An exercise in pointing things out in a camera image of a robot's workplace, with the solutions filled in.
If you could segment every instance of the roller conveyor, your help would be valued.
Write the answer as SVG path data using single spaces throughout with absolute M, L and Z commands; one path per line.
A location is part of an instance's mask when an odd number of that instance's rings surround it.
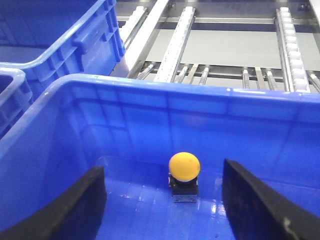
M 136 9 L 137 6 L 140 6 L 140 9 L 151 10 L 144 23 L 141 24 L 142 27 L 139 30 L 141 32 L 143 27 L 146 29 L 148 19 L 155 21 L 153 8 L 159 2 L 159 0 L 144 2 L 118 1 L 118 5 L 120 5 L 118 7 L 120 10 L 117 13 L 119 25 L 122 26 L 126 23 L 126 20 L 129 20 L 129 17 L 126 16 L 132 15 L 129 13 L 130 9 Z M 251 9 L 241 12 L 235 9 L 245 8 L 249 2 L 228 1 L 228 3 L 225 3 L 219 0 L 213 2 L 170 1 L 163 8 L 161 16 L 156 16 L 157 23 L 154 28 L 144 31 L 144 41 L 151 42 L 151 44 L 148 46 L 145 44 L 144 47 L 140 47 L 143 50 L 140 50 L 140 56 L 134 61 L 132 61 L 132 57 L 127 59 L 127 56 L 125 56 L 123 63 L 116 66 L 112 75 L 141 79 L 141 74 L 145 74 L 143 79 L 155 82 L 318 93 L 320 90 L 318 79 L 320 68 L 310 69 L 304 63 L 306 56 L 303 51 L 305 48 L 300 47 L 301 39 L 297 35 L 300 33 L 312 35 L 317 46 L 320 46 L 319 7 L 315 2 L 313 0 L 310 2 L 289 0 L 287 2 L 267 4 L 266 1 L 260 0 L 250 2 Z M 188 15 L 189 18 L 187 20 L 184 20 L 184 24 L 181 24 L 181 21 L 186 18 L 186 9 L 189 9 L 191 14 Z M 148 61 L 147 57 L 150 50 L 157 47 L 156 45 L 153 46 L 153 44 L 161 29 L 174 30 L 174 33 L 169 43 L 165 41 L 163 43 L 167 45 L 167 49 L 163 54 L 162 61 Z M 197 62 L 184 61 L 182 56 L 188 42 L 188 36 L 190 32 L 196 30 L 275 32 L 280 66 L 275 68 L 272 64 L 217 65 L 208 64 L 205 61 L 200 62 L 199 60 Z M 131 44 L 135 41 L 138 43 L 138 39 L 134 38 Z M 314 54 L 315 58 L 317 58 L 319 50 Z M 212 52 L 212 59 L 215 58 L 217 57 Z

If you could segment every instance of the blue plastic bin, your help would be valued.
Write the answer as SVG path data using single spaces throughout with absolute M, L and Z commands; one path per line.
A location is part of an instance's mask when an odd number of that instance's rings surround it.
M 0 1 L 0 67 L 21 69 L 36 99 L 56 79 L 109 75 L 124 54 L 116 0 Z
M 0 230 L 102 165 L 97 240 L 234 239 L 225 158 L 320 216 L 319 115 L 317 94 L 64 76 L 0 141 Z M 173 203 L 168 188 L 169 159 L 182 151 L 201 161 L 197 203 Z
M 0 67 L 0 139 L 33 103 L 23 71 Z

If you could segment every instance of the bin handle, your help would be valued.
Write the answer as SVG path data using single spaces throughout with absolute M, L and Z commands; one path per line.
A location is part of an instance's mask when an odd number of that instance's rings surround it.
M 72 44 L 78 47 L 82 55 L 85 55 L 88 49 L 94 45 L 107 30 L 108 24 L 106 16 L 102 14 L 95 17 L 92 22 L 86 24 L 85 27 L 79 30 L 80 32 L 76 34 L 77 37 L 73 39 Z

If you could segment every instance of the bin floor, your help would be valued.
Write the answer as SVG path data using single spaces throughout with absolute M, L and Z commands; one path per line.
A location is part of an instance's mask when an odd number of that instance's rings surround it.
M 28 63 L 39 57 L 46 48 L 22 47 L 22 46 L 0 46 L 0 62 L 6 63 Z
M 166 165 L 114 157 L 101 157 L 96 165 L 105 167 L 107 191 L 97 240 L 235 239 L 221 199 L 221 174 L 202 170 L 198 202 L 174 203 Z M 318 189 L 268 184 L 294 200 L 297 195 L 303 196 L 305 208 L 317 206 L 320 200 Z M 319 216 L 319 207 L 313 212 Z

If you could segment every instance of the yellow dome cap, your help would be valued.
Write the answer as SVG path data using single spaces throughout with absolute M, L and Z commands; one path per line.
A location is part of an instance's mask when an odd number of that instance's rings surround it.
M 179 152 L 170 159 L 170 174 L 181 182 L 189 182 L 200 173 L 201 165 L 198 158 L 189 152 Z

